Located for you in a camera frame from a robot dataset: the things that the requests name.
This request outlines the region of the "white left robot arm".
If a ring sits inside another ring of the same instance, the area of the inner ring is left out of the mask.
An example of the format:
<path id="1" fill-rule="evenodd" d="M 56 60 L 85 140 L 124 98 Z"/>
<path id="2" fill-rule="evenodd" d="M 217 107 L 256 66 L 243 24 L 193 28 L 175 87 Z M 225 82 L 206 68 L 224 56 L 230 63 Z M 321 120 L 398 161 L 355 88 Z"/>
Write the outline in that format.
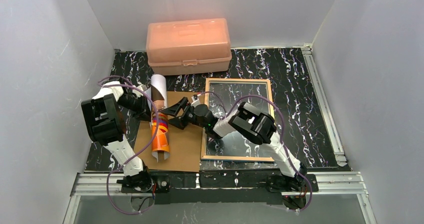
<path id="1" fill-rule="evenodd" d="M 122 80 L 105 83 L 92 98 L 81 103 L 88 135 L 92 142 L 104 146 L 123 165 L 124 175 L 129 178 L 147 174 L 147 167 L 135 155 L 127 138 L 127 126 L 120 106 L 133 112 L 139 121 L 151 121 L 151 105 L 148 103 L 150 89 L 145 85 L 126 89 Z"/>

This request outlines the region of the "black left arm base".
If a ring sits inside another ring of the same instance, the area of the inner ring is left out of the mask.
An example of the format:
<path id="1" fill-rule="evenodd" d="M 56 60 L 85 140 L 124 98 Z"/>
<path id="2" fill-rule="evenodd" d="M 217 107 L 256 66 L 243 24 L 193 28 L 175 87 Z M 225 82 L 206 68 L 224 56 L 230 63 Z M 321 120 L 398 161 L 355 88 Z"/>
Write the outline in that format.
<path id="1" fill-rule="evenodd" d="M 158 193 L 168 193 L 170 190 L 171 179 L 166 175 L 152 175 L 150 177 L 124 177 L 116 181 L 121 184 L 122 193 L 146 194 L 146 196 L 133 196 L 131 203 L 136 211 L 147 210 L 155 203 Z"/>

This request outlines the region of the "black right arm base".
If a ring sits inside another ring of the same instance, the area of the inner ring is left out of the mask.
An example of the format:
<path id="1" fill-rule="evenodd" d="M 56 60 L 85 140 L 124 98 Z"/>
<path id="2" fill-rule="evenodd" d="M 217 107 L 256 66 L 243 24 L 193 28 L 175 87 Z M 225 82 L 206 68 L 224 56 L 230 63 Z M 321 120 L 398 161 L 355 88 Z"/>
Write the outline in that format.
<path id="1" fill-rule="evenodd" d="M 284 206 L 290 210 L 302 210 L 308 206 L 307 195 L 319 192 L 317 178 L 314 174 L 291 178 L 283 175 L 268 175 L 266 188 L 269 192 L 280 192 Z"/>

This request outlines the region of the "blue wooden picture frame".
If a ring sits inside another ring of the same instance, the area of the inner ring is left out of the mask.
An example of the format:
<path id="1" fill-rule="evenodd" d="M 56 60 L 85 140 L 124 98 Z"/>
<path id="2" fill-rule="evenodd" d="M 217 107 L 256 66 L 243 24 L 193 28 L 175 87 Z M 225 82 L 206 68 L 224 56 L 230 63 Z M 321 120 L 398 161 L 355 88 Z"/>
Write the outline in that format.
<path id="1" fill-rule="evenodd" d="M 273 101 L 270 80 L 264 79 L 221 79 L 207 78 L 204 103 L 216 117 L 223 117 L 235 102 L 246 95 L 259 95 Z M 272 162 L 260 145 L 248 141 L 238 132 L 222 139 L 213 139 L 202 134 L 202 160 Z"/>

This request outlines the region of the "hot air balloon photo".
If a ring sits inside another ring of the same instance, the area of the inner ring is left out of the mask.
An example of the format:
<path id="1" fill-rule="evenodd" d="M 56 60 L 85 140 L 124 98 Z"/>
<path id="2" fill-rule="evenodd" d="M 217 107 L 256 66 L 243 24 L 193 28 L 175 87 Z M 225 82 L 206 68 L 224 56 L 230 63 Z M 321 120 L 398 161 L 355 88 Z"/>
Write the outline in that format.
<path id="1" fill-rule="evenodd" d="M 161 110 L 168 107 L 168 95 L 165 76 L 160 74 L 153 74 L 151 77 L 150 91 L 153 105 L 158 110 L 158 115 L 155 114 L 154 109 L 151 113 L 152 135 L 155 133 L 156 128 L 158 128 L 155 138 L 152 141 L 151 154 L 157 162 L 160 162 L 168 159 L 170 156 L 168 116 L 161 113 Z"/>

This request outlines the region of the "brown cardboard backing board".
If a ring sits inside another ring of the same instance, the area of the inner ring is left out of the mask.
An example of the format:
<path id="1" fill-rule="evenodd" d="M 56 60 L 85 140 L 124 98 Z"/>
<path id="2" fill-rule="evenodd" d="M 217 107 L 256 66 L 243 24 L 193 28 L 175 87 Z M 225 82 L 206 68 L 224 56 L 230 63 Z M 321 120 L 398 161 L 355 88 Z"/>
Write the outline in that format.
<path id="1" fill-rule="evenodd" d="M 194 92 L 167 92 L 169 106 L 178 102 L 182 97 L 190 97 Z M 157 162 L 152 156 L 151 147 L 143 151 L 139 158 L 150 170 L 171 170 L 198 172 L 200 169 L 202 131 L 201 127 L 189 124 L 184 130 L 174 126 L 169 127 L 170 157 Z M 138 127 L 134 152 L 140 151 L 151 139 L 151 127 L 147 122 L 141 122 Z"/>

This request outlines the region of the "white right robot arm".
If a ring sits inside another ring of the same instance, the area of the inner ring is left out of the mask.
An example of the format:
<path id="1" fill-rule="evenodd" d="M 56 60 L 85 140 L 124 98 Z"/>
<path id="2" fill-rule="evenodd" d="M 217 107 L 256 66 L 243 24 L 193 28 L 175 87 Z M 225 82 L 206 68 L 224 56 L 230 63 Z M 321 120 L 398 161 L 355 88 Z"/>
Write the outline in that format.
<path id="1" fill-rule="evenodd" d="M 222 118 L 214 116 L 205 104 L 193 104 L 186 97 L 171 107 L 161 110 L 172 118 L 168 121 L 174 127 L 185 129 L 192 124 L 204 129 L 213 139 L 238 132 L 248 141 L 261 148 L 274 160 L 282 175 L 301 182 L 307 174 L 306 167 L 296 159 L 284 145 L 278 133 L 275 119 L 268 113 L 247 102 L 249 95 L 239 98 L 230 112 Z"/>

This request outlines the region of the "clear acrylic sheet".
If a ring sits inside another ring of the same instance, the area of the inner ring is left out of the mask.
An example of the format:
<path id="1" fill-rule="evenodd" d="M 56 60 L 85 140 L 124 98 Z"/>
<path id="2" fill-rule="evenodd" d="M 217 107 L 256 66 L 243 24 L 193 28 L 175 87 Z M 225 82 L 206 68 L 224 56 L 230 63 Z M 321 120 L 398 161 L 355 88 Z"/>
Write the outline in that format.
<path id="1" fill-rule="evenodd" d="M 270 80 L 208 78 L 204 103 L 217 118 L 225 118 L 237 125 L 221 139 L 205 133 L 202 139 L 202 160 L 272 162 L 263 150 L 249 138 L 260 139 L 258 122 L 267 125 L 266 116 L 274 118 Z"/>

